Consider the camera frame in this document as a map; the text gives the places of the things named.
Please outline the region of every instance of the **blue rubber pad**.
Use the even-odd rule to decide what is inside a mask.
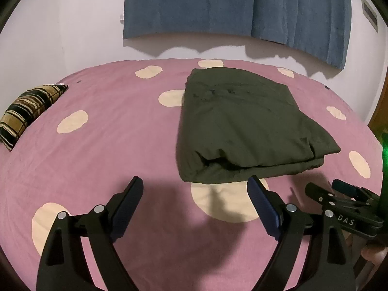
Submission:
[[[331,184],[334,190],[337,190],[338,192],[341,192],[342,194],[351,197],[351,198],[357,198],[357,188],[355,188],[353,185],[343,182],[342,180],[335,179],[333,180],[333,183]]]
[[[279,204],[284,204],[284,202],[277,193],[266,190],[257,177],[248,179],[247,191],[267,234],[278,241],[283,222]]]
[[[116,242],[117,239],[124,235],[143,195],[143,189],[143,181],[139,178],[127,192],[123,193],[124,197],[121,204],[112,218],[112,232],[110,235],[112,242]]]

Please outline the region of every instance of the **plaid pillow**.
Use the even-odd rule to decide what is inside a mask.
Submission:
[[[0,142],[11,151],[32,122],[67,90],[67,85],[42,85],[24,92],[0,120]]]

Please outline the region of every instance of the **silver bolt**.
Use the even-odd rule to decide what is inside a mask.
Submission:
[[[332,218],[334,216],[334,213],[333,211],[331,210],[325,210],[325,215],[329,218]]]
[[[93,211],[96,213],[100,213],[104,211],[105,207],[102,204],[99,204],[98,206],[94,207]]]
[[[58,219],[63,220],[67,216],[65,211],[58,213]]]
[[[295,211],[296,211],[296,206],[293,205],[293,204],[288,204],[288,205],[286,205],[286,209],[287,209],[289,212],[295,212]]]

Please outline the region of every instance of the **bed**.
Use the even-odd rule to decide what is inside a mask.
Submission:
[[[335,179],[380,194],[381,145],[332,90],[288,69],[239,60],[120,61],[74,73],[69,89],[27,128],[0,166],[0,246],[20,278],[35,290],[45,237],[56,214],[87,213],[121,192],[133,176],[144,195],[115,248],[139,290],[251,290],[277,242],[268,236],[244,182],[207,186],[183,182],[175,146],[186,78],[193,68],[245,69],[287,85],[302,112],[342,151],[298,175],[264,185],[307,212],[314,182]],[[104,288],[88,241],[85,255]],[[298,280],[307,241],[288,281]]]

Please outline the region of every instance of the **folded green cloth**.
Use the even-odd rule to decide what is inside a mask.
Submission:
[[[231,68],[194,69],[177,143],[185,182],[218,184],[297,174],[341,149],[302,113],[288,87]]]

